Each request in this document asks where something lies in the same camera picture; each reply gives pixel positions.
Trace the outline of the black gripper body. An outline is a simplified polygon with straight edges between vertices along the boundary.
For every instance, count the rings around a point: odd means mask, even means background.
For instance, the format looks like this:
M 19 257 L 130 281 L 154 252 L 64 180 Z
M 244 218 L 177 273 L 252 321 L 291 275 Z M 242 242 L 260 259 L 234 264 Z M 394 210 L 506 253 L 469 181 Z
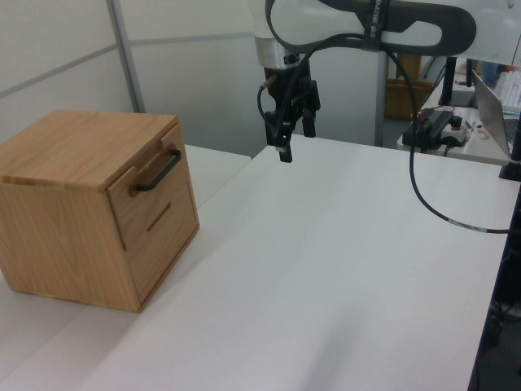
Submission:
M 309 92 L 312 81 L 309 62 L 301 61 L 298 65 L 285 69 L 265 69 L 266 78 L 275 76 L 275 80 L 268 86 L 268 93 L 274 99 L 277 111 L 282 109 L 283 98 L 295 75 L 296 81 L 291 88 L 286 115 L 303 115 L 304 97 Z

